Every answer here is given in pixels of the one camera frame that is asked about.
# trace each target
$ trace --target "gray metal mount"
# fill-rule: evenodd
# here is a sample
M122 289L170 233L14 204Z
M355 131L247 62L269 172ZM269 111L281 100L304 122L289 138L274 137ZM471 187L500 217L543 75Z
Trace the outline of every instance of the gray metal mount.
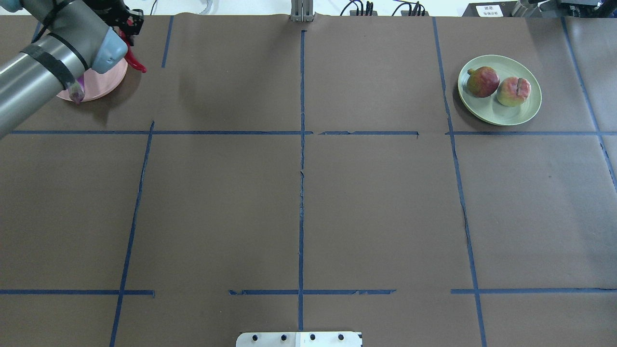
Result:
M312 22L315 18L313 0L291 0L291 20L293 22Z

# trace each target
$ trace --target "white label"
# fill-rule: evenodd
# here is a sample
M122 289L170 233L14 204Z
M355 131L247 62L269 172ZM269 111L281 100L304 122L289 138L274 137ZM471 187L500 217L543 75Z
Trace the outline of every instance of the white label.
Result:
M476 10L480 17L503 17L501 6L499 5L476 6Z

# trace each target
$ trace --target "light blue joint cap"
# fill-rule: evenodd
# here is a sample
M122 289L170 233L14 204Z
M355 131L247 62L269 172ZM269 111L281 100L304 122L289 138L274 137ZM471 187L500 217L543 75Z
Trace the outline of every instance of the light blue joint cap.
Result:
M0 0L0 6L9 12L17 12L20 9L23 9L22 5L19 3L19 0Z
M112 67L114 67L120 59L124 58L128 48L126 43L116 34L116 32L109 28L99 52L94 58L92 63L92 69L98 73L106 73Z

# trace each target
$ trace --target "metal bracket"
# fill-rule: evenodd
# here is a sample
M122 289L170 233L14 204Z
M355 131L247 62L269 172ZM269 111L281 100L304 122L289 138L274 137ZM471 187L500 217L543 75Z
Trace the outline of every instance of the metal bracket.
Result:
M313 0L291 0L291 20L293 22L312 22L315 18Z
M236 347L362 347L358 332L243 333Z

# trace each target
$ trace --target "blue tape line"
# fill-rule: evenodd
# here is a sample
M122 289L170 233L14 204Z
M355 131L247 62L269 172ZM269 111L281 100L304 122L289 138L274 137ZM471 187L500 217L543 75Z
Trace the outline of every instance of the blue tape line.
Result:
M617 293L617 288L493 288L480 289L453 289L452 294L554 294L554 293Z
M119 290L0 289L0 295L119 295ZM151 295L154 290L126 290L124 295Z
M614 136L617 132L447 132L446 135L490 135L490 136Z
M396 289L304 289L304 295L390 295ZM230 290L230 295L298 295L299 290L242 290L240 292Z
M167 27L167 40L165 40L165 52L163 53L163 62L161 63L161 67L164 69L165 64L167 64L167 51L169 50L169 41L172 38L172 28L173 28L173 16L169 17L169 27Z
M461 180L461 174L458 167L458 157L456 151L456 143L454 140L454 129L452 126L452 115L450 114L450 107L448 106L448 100L445 91L445 75L444 65L441 58L441 48L439 47L439 33L437 32L437 20L433 17L433 33L435 36L435 47L437 49L437 60L439 63L439 75L441 76L441 88L444 94L445 112L448 115L448 129L450 130L450 144L452 145L452 157L454 158L454 171L457 176L458 185L458 197L460 199L461 207L463 208L463 217L465 219L465 234L467 236L467 255L469 257L469 265L471 269L471 280L473 282L473 289L475 291L474 297L476 300L476 313L478 315L478 327L480 329L480 340L482 341L482 347L486 347L486 334L484 331L484 318L482 317L482 305L480 303L480 294L478 293L478 276L476 275L476 264L473 257L473 247L471 246L471 233L469 231L469 222L467 219L467 207L465 206L465 195L463 194L463 182Z
M323 132L319 135L420 135L418 132Z
M570 52L570 58L572 58L572 63L574 64L576 76L578 77L579 83L581 84L582 93L585 96L585 102L587 103L587 108L589 109L591 120L594 123L595 131L599 133L600 127L598 126L598 120L595 116L594 108L591 106L591 101L589 100L589 94L587 93L587 88L585 87L585 83L582 80L581 70L579 69L578 61L576 60L576 57L574 56L574 50L572 49L572 43L570 42L570 35L568 33L568 26L566 25L566 20L564 17L561 18L561 27L563 28L563 33L566 36L566 43L568 45L568 51ZM599 134L598 134L598 140L600 142L602 153L604 154L604 161L607 162L608 173L611 175L611 180L613 180L613 187L615 188L615 191L617 191L617 178L615 177L615 170L613 169L613 164L611 163L611 159L608 156L607 147L604 145L604 139Z
M35 28L35 33L32 34L32 41L35 40L36 36L38 35L38 32L41 31L41 22L36 22L36 28Z
M298 246L298 331L304 330L304 41L306 30L300 33L300 225Z
M120 311L122 310L122 299L124 297L124 289L126 287L126 276L128 275L128 264L131 261L131 251L133 249L133 240L135 238L135 229L137 227L137 213L139 212L139 204L141 203L141 193L143 192L144 177L146 176L146 166L148 165L148 157L150 156L150 146L152 144L152 131L154 122L150 124L150 134L148 134L148 142L146 144L146 153L144 154L144 163L141 166L141 176L139 178L139 188L137 189L137 198L135 200L135 210L133 211L133 221L131 223L131 233L128 237L128 246L126 247L126 257L124 259L124 269L122 270L122 279L120 281L120 294L116 304L116 313L114 317L114 327L112 328L112 337L109 342L110 347L114 347L116 333L118 332L118 323L120 322Z
M147 130L13 130L13 135L148 135ZM156 130L153 135L302 135L296 131Z

